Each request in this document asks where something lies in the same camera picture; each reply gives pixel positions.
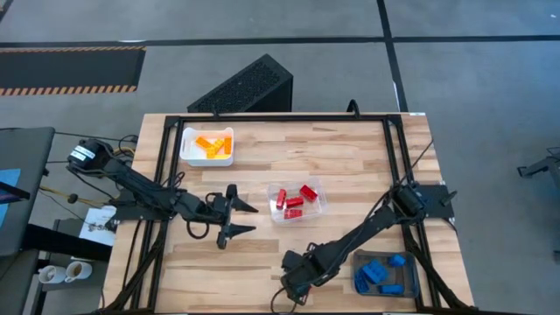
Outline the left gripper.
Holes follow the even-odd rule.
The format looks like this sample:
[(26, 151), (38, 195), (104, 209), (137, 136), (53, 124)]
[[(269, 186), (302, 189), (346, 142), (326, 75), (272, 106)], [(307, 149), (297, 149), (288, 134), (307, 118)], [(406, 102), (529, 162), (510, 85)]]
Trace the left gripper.
[(209, 233), (211, 225), (220, 226), (220, 231), (217, 236), (217, 247), (225, 249), (228, 239), (232, 239), (237, 235), (244, 234), (256, 229), (255, 226), (243, 226), (231, 224), (231, 212), (243, 211), (248, 213), (258, 213), (259, 210), (252, 207), (242, 199), (237, 193), (237, 186), (230, 184), (227, 186), (225, 194), (221, 192), (210, 192), (205, 197), (205, 202), (202, 204), (200, 211), (197, 211), (199, 218), (195, 223), (203, 223), (206, 225), (206, 230), (203, 234), (196, 235), (191, 232), (191, 237), (196, 240), (204, 239)]

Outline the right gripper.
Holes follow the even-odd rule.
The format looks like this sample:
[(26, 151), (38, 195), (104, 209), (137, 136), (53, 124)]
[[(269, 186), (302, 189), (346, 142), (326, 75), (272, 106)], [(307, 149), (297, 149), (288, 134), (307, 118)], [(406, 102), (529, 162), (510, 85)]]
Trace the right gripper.
[(286, 291), (289, 300), (297, 305), (305, 305), (310, 288), (317, 281), (318, 269), (312, 262), (313, 252), (302, 255), (288, 250), (282, 260), (284, 274), (281, 276), (281, 285)]

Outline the clear plastic bin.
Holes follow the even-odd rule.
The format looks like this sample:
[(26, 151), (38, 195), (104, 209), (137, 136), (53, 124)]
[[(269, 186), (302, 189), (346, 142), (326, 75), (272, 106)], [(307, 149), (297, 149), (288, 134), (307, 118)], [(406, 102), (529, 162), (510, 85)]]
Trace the clear plastic bin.
[[(286, 200), (295, 198), (301, 196), (299, 189), (303, 185), (308, 185), (311, 189), (313, 189), (318, 194), (318, 197), (314, 202), (310, 202), (303, 197), (304, 204), (302, 206), (292, 207), (295, 209), (301, 209), (303, 211), (303, 216), (295, 219), (286, 220), (284, 218), (284, 211), (286, 209), (291, 209), (291, 208), (287, 208), (286, 204), (283, 210), (278, 210), (276, 208), (278, 192), (280, 189), (285, 189), (287, 191)], [(324, 214), (327, 209), (327, 200), (326, 200), (326, 195), (323, 186), (321, 185), (320, 180), (316, 177), (309, 177), (308, 179), (303, 181), (272, 183), (268, 186), (267, 197), (268, 197), (271, 219), (278, 224), (293, 223), (296, 221), (317, 217)]]

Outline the white plastic bin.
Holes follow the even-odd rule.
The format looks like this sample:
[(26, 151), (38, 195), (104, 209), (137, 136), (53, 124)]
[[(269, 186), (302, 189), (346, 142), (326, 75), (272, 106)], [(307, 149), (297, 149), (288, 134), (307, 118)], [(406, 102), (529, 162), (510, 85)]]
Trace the white plastic bin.
[[(206, 159), (206, 150), (200, 148), (196, 143), (197, 137), (204, 137), (212, 144), (218, 139), (225, 139), (226, 137), (233, 138), (233, 150), (230, 159), (226, 160), (209, 160)], [(210, 166), (230, 166), (234, 161), (234, 130), (232, 128), (225, 128), (223, 130), (200, 130), (193, 128), (186, 128), (182, 133), (182, 140), (180, 146), (180, 157), (185, 160), (190, 166), (193, 167), (210, 167)], [(224, 145), (218, 154), (224, 153)]]

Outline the smoky grey plastic bin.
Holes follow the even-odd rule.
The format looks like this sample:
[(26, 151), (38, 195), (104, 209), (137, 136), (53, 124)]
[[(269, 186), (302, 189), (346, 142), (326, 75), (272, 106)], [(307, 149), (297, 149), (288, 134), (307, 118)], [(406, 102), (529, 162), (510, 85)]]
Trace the smoky grey plastic bin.
[[(389, 258), (395, 254), (399, 254), (406, 258), (407, 262), (404, 266), (391, 267), (388, 264)], [(418, 296), (419, 280), (417, 276), (415, 257), (409, 252), (374, 252), (358, 249), (353, 253), (352, 257), (353, 280), (354, 273), (358, 269), (362, 269), (364, 265), (374, 259), (378, 260), (385, 267), (388, 272), (388, 276), (385, 281), (378, 284), (370, 283), (367, 279), (369, 292), (360, 295), (394, 298), (416, 298)], [(378, 286), (384, 284), (400, 284), (404, 287), (404, 293), (402, 295), (382, 295), (378, 290)]]

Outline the black perforated computer case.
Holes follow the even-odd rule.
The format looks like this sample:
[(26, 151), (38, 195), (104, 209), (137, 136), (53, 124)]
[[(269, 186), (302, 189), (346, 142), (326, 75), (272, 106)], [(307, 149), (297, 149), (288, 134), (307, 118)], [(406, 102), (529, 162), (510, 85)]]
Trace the black perforated computer case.
[(264, 54), (187, 107), (188, 113), (291, 112), (293, 75)]

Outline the printed white paper sheet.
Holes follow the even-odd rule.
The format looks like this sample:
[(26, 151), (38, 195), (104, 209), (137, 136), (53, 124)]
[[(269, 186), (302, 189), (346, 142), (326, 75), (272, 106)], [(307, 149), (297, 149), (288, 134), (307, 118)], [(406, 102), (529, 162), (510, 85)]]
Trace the printed white paper sheet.
[(89, 208), (85, 222), (80, 229), (79, 237), (112, 247), (115, 243), (116, 233), (105, 227), (105, 224), (115, 213), (116, 209), (113, 206)]

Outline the white cup with brown drink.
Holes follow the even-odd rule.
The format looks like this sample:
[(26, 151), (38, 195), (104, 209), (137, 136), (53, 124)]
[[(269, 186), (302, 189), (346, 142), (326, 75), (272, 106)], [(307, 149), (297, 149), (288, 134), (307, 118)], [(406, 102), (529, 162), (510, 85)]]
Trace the white cup with brown drink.
[(93, 272), (93, 266), (88, 262), (74, 261), (66, 267), (65, 282), (87, 279)]

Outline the empty white cup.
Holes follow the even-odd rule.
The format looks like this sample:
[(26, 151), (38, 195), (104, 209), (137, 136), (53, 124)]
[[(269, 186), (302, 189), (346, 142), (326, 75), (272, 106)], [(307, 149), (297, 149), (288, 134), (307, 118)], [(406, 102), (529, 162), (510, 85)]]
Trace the empty white cup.
[(61, 284), (66, 277), (66, 269), (61, 266), (47, 265), (38, 270), (38, 281), (42, 284)]

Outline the grey side table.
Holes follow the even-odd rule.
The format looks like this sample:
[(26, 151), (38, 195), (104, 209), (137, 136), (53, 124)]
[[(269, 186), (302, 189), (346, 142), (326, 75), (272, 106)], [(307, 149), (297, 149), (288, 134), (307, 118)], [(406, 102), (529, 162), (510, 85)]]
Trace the grey side table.
[(0, 257), (11, 256), (22, 246), (53, 136), (52, 127), (0, 130), (0, 173), (19, 170), (15, 187), (30, 194), (28, 200), (8, 204), (1, 216)]

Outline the black hazard-striped floor mat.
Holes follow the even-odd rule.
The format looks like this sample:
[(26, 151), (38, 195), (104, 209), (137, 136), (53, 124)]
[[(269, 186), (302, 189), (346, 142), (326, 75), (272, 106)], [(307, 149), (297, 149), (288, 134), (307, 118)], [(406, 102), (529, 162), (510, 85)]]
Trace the black hazard-striped floor mat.
[(133, 93), (145, 46), (0, 49), (0, 96)]

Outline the blue sheet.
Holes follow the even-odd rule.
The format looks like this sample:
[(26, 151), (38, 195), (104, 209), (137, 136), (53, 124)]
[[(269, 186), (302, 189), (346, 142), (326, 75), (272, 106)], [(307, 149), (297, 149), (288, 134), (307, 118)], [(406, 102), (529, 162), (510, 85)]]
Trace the blue sheet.
[(17, 195), (5, 191), (1, 184), (9, 186), (16, 186), (20, 177), (20, 169), (5, 169), (0, 170), (0, 227), (4, 223), (4, 218), (8, 210), (8, 206), (12, 202), (20, 201)]

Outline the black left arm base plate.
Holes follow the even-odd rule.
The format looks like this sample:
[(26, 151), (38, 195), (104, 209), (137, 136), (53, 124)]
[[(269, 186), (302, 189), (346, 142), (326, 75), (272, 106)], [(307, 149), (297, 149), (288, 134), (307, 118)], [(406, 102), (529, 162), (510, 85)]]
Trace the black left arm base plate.
[(118, 221), (168, 221), (176, 213), (163, 209), (159, 204), (137, 197), (133, 192), (124, 190), (110, 201), (115, 207), (115, 219)]

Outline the black aluminium table frame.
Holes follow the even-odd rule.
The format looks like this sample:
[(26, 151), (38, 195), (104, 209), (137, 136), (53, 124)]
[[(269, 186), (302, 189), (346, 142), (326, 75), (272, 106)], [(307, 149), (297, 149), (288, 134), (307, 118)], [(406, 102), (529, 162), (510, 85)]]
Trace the black aluminium table frame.
[[(167, 229), (155, 311), (287, 312), (293, 303), (281, 289), (281, 261), (288, 250), (301, 252), (310, 242), (329, 242), (356, 227), (374, 203), (404, 172), (406, 145), (421, 184), (439, 184), (443, 177), (431, 146), (425, 116), (404, 114), (400, 126), (385, 127), (371, 115), (348, 113), (294, 115), (187, 115), (196, 130), (234, 130), (234, 162), (229, 167), (192, 167), (172, 155), (180, 138), (163, 114), (144, 117), (134, 169), (148, 178), (170, 169), (184, 173), (181, 185), (204, 196), (236, 184), (240, 196), (258, 213), (236, 212), (232, 221), (255, 226), (218, 249), (216, 227), (187, 226), (174, 219)], [(293, 223), (271, 219), (268, 186), (316, 177), (323, 186), (324, 214)]]

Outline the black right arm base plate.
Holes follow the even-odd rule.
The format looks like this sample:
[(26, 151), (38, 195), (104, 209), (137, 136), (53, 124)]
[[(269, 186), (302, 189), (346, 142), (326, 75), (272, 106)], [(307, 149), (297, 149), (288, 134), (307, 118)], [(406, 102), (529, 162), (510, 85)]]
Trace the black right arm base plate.
[(452, 199), (457, 192), (449, 192), (446, 185), (413, 183), (399, 186), (392, 194), (398, 211), (408, 218), (450, 219), (454, 217)]

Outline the black cart frame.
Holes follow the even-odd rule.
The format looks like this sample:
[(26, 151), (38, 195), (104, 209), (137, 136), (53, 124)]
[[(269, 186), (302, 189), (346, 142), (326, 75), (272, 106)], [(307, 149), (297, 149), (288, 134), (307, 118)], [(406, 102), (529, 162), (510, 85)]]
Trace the black cart frame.
[(0, 315), (20, 315), (37, 269), (39, 252), (106, 262), (111, 247), (33, 224), (0, 226)]

